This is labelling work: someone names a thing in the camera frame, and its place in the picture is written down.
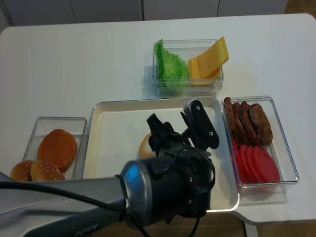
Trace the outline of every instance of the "sesame seed bun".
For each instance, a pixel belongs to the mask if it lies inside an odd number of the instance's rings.
[[[13,167],[10,177],[17,182],[31,181],[31,167],[35,163],[32,160],[26,160]]]
[[[65,180],[58,167],[45,160],[39,160],[32,165],[31,178],[35,182]]]
[[[149,138],[152,134],[149,133],[143,140],[142,144],[139,147],[139,155],[141,159],[148,159],[156,157],[156,153],[152,151],[152,148],[149,145]]]

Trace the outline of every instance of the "plastic container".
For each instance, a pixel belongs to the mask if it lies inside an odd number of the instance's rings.
[[[37,161],[39,146],[44,137],[55,129],[63,129],[71,133],[77,142],[77,154],[70,168],[64,173],[66,179],[83,177],[85,153],[88,141],[87,121],[85,118],[39,117],[33,128],[23,161]]]
[[[237,162],[235,153],[233,150],[232,137],[230,135],[229,124],[226,116],[226,109],[224,101],[222,101],[223,106],[223,116],[224,125],[226,129],[227,138],[230,145],[230,152],[232,156],[232,162],[234,167],[234,172],[236,176],[236,182],[238,185],[238,191],[242,195],[253,195],[257,193],[273,193],[273,194],[284,194],[286,190],[293,184],[297,184],[299,181],[299,175],[297,173],[290,149],[288,147],[280,120],[277,115],[277,110],[270,96],[258,96],[258,97],[240,97],[231,98],[232,104],[242,101],[246,101],[249,105],[258,103],[262,106],[271,126],[271,131],[273,134],[272,143],[268,146],[263,146],[270,156],[273,158],[280,175],[280,182],[274,183],[243,183],[240,178],[239,171],[237,169]]]
[[[163,47],[169,52],[178,55],[186,63],[196,56],[207,51],[217,40],[164,40]],[[214,96],[217,97],[222,89],[224,80],[221,67],[220,77],[216,79],[160,79],[158,78],[158,64],[156,54],[153,56],[153,87],[154,92],[160,97],[182,97],[182,96]]]

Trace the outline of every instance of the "cheese slice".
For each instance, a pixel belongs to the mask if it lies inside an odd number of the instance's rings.
[[[202,79],[214,78],[220,67],[229,60],[225,38],[221,37],[206,52],[197,57],[199,75]]]
[[[190,67],[190,79],[191,80],[200,80],[201,77],[199,76],[199,69],[198,69],[198,60],[197,58],[191,58],[189,60],[189,67]],[[208,85],[209,83],[205,82],[192,82],[192,85],[195,86],[202,86],[202,85]]]

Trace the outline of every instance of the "tomato slice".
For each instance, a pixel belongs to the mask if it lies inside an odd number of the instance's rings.
[[[248,147],[247,151],[246,151],[246,165],[248,166],[249,169],[249,173],[252,177],[252,181],[254,183],[262,183],[262,178],[258,175],[256,169],[254,168],[253,165],[253,147],[250,146]]]
[[[242,166],[242,170],[243,173],[245,175],[246,178],[246,182],[247,183],[253,183],[253,179],[251,177],[248,165],[247,165],[247,157],[246,157],[246,151],[247,151],[248,147],[243,144],[240,148],[239,148],[239,157],[240,157],[240,161],[241,161],[241,166]]]
[[[280,182],[280,174],[276,163],[265,149],[255,147],[252,161],[253,167],[263,182]]]
[[[246,177],[245,174],[243,173],[242,170],[242,165],[241,165],[241,160],[240,160],[240,156],[239,156],[239,151],[236,145],[236,142],[233,141],[233,148],[234,148],[234,153],[235,153],[235,158],[236,158],[236,163],[237,163],[237,169],[238,169],[238,173],[239,173],[239,177],[242,183],[246,183]]]

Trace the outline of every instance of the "green lettuce leaf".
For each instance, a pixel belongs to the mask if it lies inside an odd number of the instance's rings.
[[[189,79],[189,69],[185,61],[183,61],[178,55],[170,53],[163,48],[162,39],[159,40],[154,48],[157,64],[158,64],[158,80],[166,79]],[[166,87],[185,87],[187,82],[168,82],[164,83]]]

